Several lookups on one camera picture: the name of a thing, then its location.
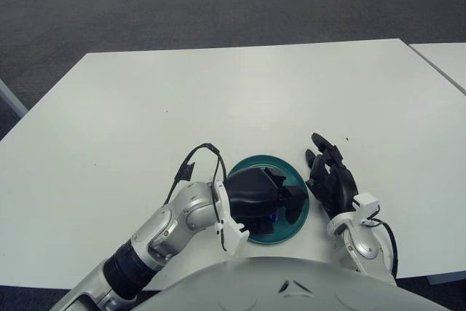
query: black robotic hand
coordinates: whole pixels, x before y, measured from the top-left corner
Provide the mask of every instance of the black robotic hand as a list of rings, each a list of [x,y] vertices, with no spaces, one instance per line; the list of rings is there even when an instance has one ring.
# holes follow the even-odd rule
[[[358,188],[351,172],[341,162],[343,157],[338,147],[317,133],[312,134],[312,141],[322,154],[316,156],[310,149],[306,150],[306,161],[311,169],[306,185],[323,204],[331,220],[340,213],[354,210],[352,199],[358,194]]]
[[[224,186],[230,213],[253,234],[273,232],[273,217],[285,207],[285,217],[294,224],[308,199],[299,186],[283,186],[286,177],[274,168],[251,168],[229,176]]]

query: white table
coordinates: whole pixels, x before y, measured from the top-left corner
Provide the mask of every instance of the white table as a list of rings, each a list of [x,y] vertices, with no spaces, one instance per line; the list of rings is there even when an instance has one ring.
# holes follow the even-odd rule
[[[273,154],[308,176],[317,131],[382,201],[399,277],[466,269],[466,98],[398,39],[85,55],[0,142],[0,284],[71,288],[163,203],[186,153]],[[196,158],[208,181],[215,158]],[[331,260],[303,229],[240,256]],[[149,288],[229,259],[198,234]]]
[[[466,95],[466,43],[410,46]]]

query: table leg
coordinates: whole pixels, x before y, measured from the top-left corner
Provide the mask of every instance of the table leg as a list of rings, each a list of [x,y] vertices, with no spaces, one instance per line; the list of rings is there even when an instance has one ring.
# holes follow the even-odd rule
[[[17,99],[15,94],[8,89],[8,86],[2,82],[0,79],[0,97],[2,97],[9,106],[16,112],[20,118],[23,118],[26,113],[28,113],[28,109]]]

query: plate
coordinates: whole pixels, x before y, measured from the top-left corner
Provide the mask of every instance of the plate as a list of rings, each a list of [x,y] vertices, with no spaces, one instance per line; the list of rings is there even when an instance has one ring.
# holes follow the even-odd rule
[[[299,186],[301,189],[307,193],[307,187],[304,183],[303,178],[299,175],[295,168],[289,165],[284,160],[269,156],[266,154],[252,156],[242,160],[236,164],[229,175],[236,173],[239,170],[248,169],[248,168],[274,168],[280,170],[283,175],[286,176],[286,180],[283,183],[285,186]],[[304,225],[306,222],[307,214],[309,212],[309,199],[304,202],[303,211],[298,217],[298,220],[294,224],[289,224],[285,218],[285,209],[280,208],[277,212],[277,219],[273,223],[274,231],[273,233],[265,235],[249,235],[249,241],[259,244],[276,244],[284,242],[291,237],[293,237]]]

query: robotic hand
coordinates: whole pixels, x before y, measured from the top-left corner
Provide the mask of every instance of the robotic hand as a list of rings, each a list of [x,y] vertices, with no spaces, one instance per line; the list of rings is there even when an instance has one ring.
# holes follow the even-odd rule
[[[330,219],[327,233],[335,238],[337,260],[343,267],[396,286],[398,252],[388,224],[374,218],[380,211],[379,201],[369,193],[358,194],[355,180],[341,162],[343,157],[336,146],[317,133],[312,134],[312,141],[322,154],[316,156],[311,150],[306,151],[311,169],[306,185]],[[380,224],[387,229],[392,243],[391,274],[384,264],[382,245],[372,232]]]
[[[189,160],[201,148],[217,155],[212,182],[190,183],[170,201],[177,183],[191,180],[194,163]],[[216,181],[219,164],[223,182]],[[50,311],[128,310],[138,293],[196,233],[214,226],[223,250],[234,255],[248,239],[248,230],[260,232],[265,218],[278,208],[285,207],[287,220],[295,222],[307,194],[283,186],[284,179],[280,172],[267,168],[243,170],[226,178],[217,148],[210,143],[198,146],[181,164],[165,204]]]

